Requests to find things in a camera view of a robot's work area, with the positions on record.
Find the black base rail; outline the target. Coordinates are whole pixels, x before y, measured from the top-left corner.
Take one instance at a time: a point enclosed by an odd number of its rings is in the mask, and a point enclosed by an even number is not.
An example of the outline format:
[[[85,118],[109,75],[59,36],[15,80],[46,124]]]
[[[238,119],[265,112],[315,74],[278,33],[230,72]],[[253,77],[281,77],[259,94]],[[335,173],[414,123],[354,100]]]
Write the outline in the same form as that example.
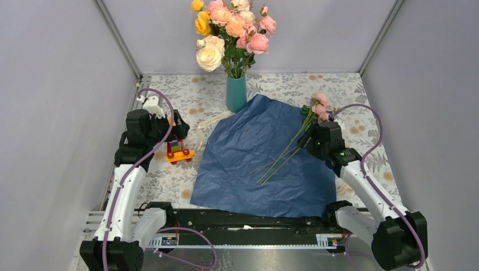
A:
[[[169,209],[150,248],[336,249],[347,230],[320,217],[271,218],[213,209]]]

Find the teal ceramic vase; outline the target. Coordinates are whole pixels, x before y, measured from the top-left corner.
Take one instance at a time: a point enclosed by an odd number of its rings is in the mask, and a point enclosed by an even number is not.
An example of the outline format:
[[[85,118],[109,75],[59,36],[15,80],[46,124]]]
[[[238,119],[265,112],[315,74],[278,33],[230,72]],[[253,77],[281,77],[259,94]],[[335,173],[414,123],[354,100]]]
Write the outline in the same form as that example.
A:
[[[246,76],[227,78],[226,105],[231,112],[240,111],[247,103]]]

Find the flower bouquet in vase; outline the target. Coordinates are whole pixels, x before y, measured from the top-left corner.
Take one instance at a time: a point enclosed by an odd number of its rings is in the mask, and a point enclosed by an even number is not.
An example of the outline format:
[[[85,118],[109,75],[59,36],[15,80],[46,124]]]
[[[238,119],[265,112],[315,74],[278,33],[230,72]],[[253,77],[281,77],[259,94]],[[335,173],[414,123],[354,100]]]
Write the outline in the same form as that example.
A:
[[[259,11],[254,13],[253,1],[192,1],[191,10],[197,14],[194,20],[195,30],[201,35],[196,41],[196,62],[200,68],[207,72],[213,72],[220,69],[225,72],[221,63],[223,58],[223,41],[213,34],[210,26],[210,14],[208,10],[216,6],[225,6],[235,14],[243,18],[246,24],[253,24],[258,32],[264,29],[268,39],[276,32],[276,21],[270,16],[267,5],[259,7]]]

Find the yellow red toy block car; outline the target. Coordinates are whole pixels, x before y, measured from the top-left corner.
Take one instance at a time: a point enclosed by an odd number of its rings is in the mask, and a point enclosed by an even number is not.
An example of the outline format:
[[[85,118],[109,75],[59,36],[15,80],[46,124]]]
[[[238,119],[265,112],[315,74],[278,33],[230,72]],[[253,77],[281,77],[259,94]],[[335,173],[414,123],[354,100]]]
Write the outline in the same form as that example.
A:
[[[167,139],[166,161],[172,165],[183,160],[191,162],[195,152],[184,145],[184,140],[188,136],[190,126],[183,121],[179,114],[175,114],[174,119],[175,124]]]

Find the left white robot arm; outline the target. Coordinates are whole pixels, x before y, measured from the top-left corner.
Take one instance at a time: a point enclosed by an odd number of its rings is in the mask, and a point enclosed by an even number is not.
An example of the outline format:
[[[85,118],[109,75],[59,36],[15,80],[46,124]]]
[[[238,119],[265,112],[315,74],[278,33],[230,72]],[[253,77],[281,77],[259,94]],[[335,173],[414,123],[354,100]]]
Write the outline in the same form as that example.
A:
[[[178,110],[173,110],[173,120],[171,125],[168,116],[145,109],[127,114],[126,130],[114,156],[111,197],[93,239],[82,241],[79,249],[89,270],[141,270],[144,251],[156,232],[175,226],[174,215],[159,207],[148,208],[139,222],[132,223],[135,201],[155,151],[164,142],[186,138],[190,129]]]

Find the blue wrapping paper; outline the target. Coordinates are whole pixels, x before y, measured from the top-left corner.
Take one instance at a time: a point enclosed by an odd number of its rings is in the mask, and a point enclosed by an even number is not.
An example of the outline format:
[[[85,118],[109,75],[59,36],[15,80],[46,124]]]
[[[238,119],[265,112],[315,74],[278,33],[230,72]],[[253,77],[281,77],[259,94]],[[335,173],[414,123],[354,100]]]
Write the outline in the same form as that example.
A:
[[[191,204],[267,217],[322,216],[337,200],[336,176],[293,137],[298,107],[257,94],[209,136]]]

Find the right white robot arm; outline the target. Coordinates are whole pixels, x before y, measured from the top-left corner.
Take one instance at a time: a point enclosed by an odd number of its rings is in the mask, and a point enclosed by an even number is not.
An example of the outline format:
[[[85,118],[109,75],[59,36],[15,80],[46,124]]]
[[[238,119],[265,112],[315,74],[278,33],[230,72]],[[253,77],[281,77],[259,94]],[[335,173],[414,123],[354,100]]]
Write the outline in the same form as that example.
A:
[[[370,245],[373,257],[384,270],[402,266],[420,268],[428,257],[427,221],[421,212],[411,212],[398,203],[367,169],[363,157],[346,147],[337,122],[313,123],[298,140],[314,157],[325,162],[347,183],[369,211],[363,214],[347,201],[329,204],[324,225],[337,233],[355,234]]]

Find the floral patterned table mat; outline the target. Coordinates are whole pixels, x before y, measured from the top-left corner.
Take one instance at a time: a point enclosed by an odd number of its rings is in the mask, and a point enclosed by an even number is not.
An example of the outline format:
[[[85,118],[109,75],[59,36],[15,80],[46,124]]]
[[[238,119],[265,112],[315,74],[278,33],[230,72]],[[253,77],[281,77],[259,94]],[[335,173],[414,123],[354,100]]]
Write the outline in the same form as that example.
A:
[[[150,88],[168,98],[165,111],[177,109],[190,125],[184,145],[194,156],[173,165],[166,160],[167,148],[159,147],[135,207],[169,202],[174,208],[268,217],[320,216],[340,200],[363,208],[356,190],[297,147],[302,107],[318,93],[327,97],[327,110],[341,109],[335,121],[346,146],[367,157],[369,176],[400,203],[359,74],[249,74],[248,101],[237,113],[226,107],[226,85],[226,75],[219,73],[152,77]]]

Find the peach pink flower stem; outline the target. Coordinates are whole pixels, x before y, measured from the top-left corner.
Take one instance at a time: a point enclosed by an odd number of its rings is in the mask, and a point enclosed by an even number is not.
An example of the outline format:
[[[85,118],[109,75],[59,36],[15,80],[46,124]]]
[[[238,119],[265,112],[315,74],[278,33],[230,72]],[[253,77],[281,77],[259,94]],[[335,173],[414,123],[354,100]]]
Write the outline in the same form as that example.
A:
[[[240,78],[248,67],[246,52],[246,22],[225,6],[208,10],[213,34],[224,43],[221,63],[228,76]]]

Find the pink flowers bunch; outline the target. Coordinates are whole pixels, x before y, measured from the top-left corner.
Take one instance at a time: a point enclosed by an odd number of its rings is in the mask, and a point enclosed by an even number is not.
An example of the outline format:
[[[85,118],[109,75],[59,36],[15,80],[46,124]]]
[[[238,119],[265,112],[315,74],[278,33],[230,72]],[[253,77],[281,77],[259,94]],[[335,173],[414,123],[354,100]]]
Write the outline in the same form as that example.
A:
[[[265,185],[300,151],[304,145],[304,140],[306,140],[306,143],[308,142],[308,139],[305,139],[305,136],[313,127],[313,124],[321,124],[333,120],[332,113],[334,111],[328,111],[328,107],[329,101],[324,93],[314,94],[310,101],[301,107],[301,127],[292,137],[288,145],[283,149],[282,153],[280,153],[274,161],[251,171],[254,173],[269,166],[256,183],[260,183],[262,186]]]

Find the pink rose flower stem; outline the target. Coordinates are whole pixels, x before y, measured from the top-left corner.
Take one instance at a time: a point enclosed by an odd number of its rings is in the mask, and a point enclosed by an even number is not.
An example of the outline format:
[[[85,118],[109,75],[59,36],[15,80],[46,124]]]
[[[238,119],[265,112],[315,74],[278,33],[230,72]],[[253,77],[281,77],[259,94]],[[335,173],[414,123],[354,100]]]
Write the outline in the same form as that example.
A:
[[[253,24],[245,24],[245,33],[236,41],[236,49],[239,57],[239,77],[243,77],[246,71],[255,64],[255,56],[265,54],[269,50],[269,39]]]

